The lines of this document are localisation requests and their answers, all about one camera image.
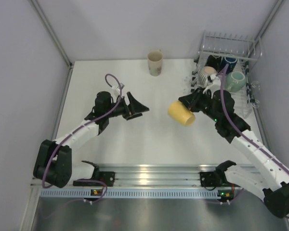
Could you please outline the yellow mug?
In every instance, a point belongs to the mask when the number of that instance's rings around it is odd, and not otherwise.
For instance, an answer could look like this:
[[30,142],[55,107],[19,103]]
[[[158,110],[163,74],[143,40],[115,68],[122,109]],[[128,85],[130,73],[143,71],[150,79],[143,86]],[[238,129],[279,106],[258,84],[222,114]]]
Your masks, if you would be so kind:
[[168,115],[183,126],[190,126],[195,116],[180,101],[173,102],[168,108]]

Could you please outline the tall beige floral cup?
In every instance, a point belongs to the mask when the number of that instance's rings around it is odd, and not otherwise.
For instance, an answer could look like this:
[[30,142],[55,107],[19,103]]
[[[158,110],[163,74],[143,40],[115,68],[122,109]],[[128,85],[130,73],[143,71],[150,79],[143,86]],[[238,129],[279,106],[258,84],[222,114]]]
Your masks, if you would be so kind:
[[163,53],[161,50],[153,50],[147,54],[149,74],[157,77],[161,74],[163,64]]

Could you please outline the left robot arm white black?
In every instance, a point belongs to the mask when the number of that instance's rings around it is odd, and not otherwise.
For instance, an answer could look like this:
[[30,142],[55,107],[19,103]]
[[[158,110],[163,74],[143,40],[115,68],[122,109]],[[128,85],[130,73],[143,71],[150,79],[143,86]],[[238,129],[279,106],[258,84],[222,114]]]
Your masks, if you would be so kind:
[[82,160],[80,165],[72,162],[72,155],[86,142],[100,135],[108,126],[110,118],[121,116],[131,120],[148,112],[149,108],[127,92],[129,104],[124,97],[114,101],[111,93],[97,93],[92,111],[80,126],[56,140],[44,140],[39,148],[33,176],[58,188],[72,182],[75,186],[96,185],[100,181],[99,166]]

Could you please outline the teal green mug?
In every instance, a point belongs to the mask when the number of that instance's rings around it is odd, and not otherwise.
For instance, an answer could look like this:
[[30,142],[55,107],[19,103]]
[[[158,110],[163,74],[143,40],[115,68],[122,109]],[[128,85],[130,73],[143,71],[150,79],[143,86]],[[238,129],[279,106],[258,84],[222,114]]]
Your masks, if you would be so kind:
[[233,71],[229,73],[226,77],[225,89],[228,92],[235,93],[240,91],[246,83],[247,78],[242,72]]

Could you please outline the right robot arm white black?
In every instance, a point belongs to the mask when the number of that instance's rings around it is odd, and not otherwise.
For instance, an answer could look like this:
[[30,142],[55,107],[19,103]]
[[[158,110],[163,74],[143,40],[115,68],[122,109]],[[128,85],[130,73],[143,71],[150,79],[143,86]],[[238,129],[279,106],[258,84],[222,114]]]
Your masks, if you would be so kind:
[[214,170],[219,185],[235,184],[257,196],[278,218],[289,215],[289,168],[285,167],[256,137],[250,125],[234,111],[235,101],[225,90],[213,94],[203,88],[179,99],[189,113],[202,112],[215,122],[217,133],[238,149],[258,170],[255,176],[233,161]]

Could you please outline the grey striped mug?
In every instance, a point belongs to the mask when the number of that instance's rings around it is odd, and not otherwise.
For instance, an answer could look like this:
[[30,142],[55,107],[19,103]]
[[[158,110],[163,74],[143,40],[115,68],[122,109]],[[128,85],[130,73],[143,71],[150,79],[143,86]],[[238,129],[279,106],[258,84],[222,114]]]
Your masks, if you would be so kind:
[[198,72],[198,85],[206,87],[209,83],[209,77],[217,74],[217,71],[211,66],[205,66]]

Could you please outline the black mug cream inside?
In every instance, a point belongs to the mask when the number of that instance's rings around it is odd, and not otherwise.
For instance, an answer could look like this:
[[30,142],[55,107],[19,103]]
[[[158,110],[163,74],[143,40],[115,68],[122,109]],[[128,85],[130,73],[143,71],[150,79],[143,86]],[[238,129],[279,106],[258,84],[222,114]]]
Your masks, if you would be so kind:
[[221,61],[222,61],[222,57],[219,55],[209,55],[205,66],[209,66],[212,67],[216,70],[216,72],[220,71],[220,66],[221,66]]

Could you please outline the dark blue mug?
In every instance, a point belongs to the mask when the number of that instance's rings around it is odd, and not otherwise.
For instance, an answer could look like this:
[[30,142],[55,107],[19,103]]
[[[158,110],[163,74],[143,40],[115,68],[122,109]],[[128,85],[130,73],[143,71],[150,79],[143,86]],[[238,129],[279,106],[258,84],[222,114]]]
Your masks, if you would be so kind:
[[233,55],[231,57],[224,56],[221,61],[220,70],[222,71],[226,67],[226,65],[228,65],[228,68],[226,70],[226,74],[228,75],[234,70],[237,61],[238,59],[235,58]]

